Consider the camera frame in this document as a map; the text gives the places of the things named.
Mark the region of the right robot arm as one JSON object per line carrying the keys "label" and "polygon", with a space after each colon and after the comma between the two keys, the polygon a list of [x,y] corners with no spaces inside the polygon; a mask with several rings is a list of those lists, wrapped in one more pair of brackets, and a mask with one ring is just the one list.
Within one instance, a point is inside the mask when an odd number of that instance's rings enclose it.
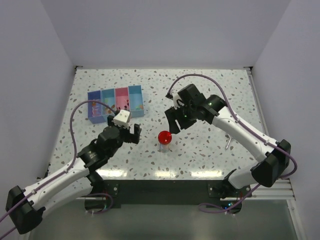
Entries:
{"label": "right robot arm", "polygon": [[235,196],[242,187],[258,183],[270,188],[289,166],[291,144],[283,139],[277,141],[232,114],[227,103],[213,94],[205,97],[194,84],[189,84],[176,94],[166,97],[173,101],[173,107],[165,111],[169,132],[178,134],[197,121],[204,121],[240,143],[257,161],[254,166],[232,170],[225,178],[223,192]]}

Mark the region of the pink candy bin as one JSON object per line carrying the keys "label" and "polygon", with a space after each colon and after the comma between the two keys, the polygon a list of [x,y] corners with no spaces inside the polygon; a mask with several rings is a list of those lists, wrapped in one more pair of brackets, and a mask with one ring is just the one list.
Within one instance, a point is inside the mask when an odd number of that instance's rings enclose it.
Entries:
{"label": "pink candy bin", "polygon": [[130,98],[128,87],[115,89],[115,106],[117,110],[130,111]]}

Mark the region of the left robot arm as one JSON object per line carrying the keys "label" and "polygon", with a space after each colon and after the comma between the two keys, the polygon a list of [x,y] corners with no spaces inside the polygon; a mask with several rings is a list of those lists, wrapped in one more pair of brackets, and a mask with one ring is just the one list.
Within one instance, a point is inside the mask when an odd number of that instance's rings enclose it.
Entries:
{"label": "left robot arm", "polygon": [[108,163],[123,143],[138,144],[141,128],[135,123],[133,132],[130,132],[130,118],[127,113],[109,116],[108,126],[67,165],[25,188],[18,185],[11,188],[5,205],[5,216],[10,217],[14,229],[21,235],[35,229],[43,220],[45,203],[54,195],[81,178],[91,178]]}

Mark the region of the red jar lid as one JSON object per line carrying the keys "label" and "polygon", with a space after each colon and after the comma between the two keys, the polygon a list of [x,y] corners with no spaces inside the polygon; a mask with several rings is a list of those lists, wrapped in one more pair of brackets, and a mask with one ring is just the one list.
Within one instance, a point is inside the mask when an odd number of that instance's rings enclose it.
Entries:
{"label": "red jar lid", "polygon": [[158,141],[162,145],[167,145],[172,141],[172,134],[169,131],[163,130],[158,134]]}

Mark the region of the clear plastic jar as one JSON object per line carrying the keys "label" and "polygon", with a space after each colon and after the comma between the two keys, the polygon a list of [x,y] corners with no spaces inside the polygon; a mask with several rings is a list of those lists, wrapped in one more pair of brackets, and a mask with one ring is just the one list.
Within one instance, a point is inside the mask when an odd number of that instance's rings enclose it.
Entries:
{"label": "clear plastic jar", "polygon": [[170,143],[159,143],[159,152],[161,153],[167,153],[170,151]]}

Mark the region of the purple candy bin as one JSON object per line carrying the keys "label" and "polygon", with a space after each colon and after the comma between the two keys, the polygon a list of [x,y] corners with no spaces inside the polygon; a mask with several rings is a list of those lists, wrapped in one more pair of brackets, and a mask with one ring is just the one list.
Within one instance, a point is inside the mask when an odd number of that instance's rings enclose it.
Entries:
{"label": "purple candy bin", "polygon": [[[87,100],[102,101],[102,93],[100,90],[87,93]],[[105,122],[102,114],[102,105],[97,102],[89,102],[87,104],[87,116],[92,124],[100,124]]]}

